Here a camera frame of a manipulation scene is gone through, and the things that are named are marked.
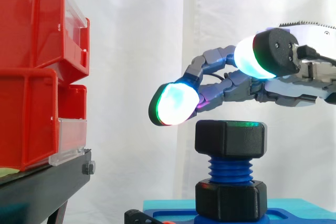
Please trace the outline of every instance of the black hex nut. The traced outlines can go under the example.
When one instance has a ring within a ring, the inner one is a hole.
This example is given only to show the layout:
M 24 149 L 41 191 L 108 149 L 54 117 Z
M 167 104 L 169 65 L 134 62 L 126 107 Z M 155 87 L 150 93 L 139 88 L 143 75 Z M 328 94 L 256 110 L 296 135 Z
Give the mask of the black hex nut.
M 196 185 L 196 211 L 222 222 L 253 222 L 267 211 L 267 188 L 253 180 L 250 186 L 214 184 L 209 179 Z
M 195 150 L 225 158 L 260 158 L 267 149 L 267 126 L 260 122 L 200 120 Z

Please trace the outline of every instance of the white curtain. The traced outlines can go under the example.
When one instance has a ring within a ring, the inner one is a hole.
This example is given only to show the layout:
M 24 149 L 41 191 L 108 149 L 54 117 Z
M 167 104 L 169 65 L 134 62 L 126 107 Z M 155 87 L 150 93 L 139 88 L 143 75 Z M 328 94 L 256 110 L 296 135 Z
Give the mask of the white curtain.
M 80 83 L 88 88 L 87 147 L 97 170 L 70 199 L 65 224 L 123 223 L 123 213 L 142 209 L 145 199 L 194 198 L 195 184 L 208 177 L 208 158 L 193 147 L 199 119 L 267 123 L 268 152 L 253 162 L 255 179 L 272 198 L 335 209 L 333 106 L 225 103 L 179 127 L 152 125 L 147 110 L 159 85 L 179 78 L 204 50 L 281 22 L 335 25 L 336 0 L 75 1 L 91 20 L 91 73 Z

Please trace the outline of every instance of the black clamp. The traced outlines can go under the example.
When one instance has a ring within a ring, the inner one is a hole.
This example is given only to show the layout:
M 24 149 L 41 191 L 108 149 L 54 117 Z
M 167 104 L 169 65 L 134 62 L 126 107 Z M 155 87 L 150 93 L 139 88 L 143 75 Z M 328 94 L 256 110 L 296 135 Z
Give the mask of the black clamp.
M 139 210 L 128 210 L 125 212 L 125 224 L 146 224 L 150 220 L 152 224 L 163 224 Z

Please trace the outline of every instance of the red storage bin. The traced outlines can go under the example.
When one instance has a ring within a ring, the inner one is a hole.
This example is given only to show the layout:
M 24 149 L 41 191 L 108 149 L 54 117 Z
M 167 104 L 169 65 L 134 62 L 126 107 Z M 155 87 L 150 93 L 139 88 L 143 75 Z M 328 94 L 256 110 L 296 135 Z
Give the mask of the red storage bin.
M 57 79 L 52 69 L 0 69 L 0 168 L 58 165 L 83 154 L 86 87 L 59 87 Z
M 59 83 L 89 74 L 89 20 L 72 0 L 0 0 L 0 68 L 52 68 Z

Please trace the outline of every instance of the robotic hand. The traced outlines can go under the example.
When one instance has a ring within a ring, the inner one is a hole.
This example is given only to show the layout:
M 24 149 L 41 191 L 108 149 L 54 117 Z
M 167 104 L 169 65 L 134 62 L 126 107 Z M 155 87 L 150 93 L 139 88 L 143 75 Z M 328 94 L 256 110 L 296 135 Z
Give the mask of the robotic hand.
M 282 106 L 336 104 L 336 28 L 317 23 L 281 24 L 193 59 L 182 78 L 159 87 L 149 116 L 156 125 L 180 124 L 228 101 L 255 99 Z M 214 74 L 226 65 L 239 70 Z M 203 75 L 220 83 L 201 85 Z

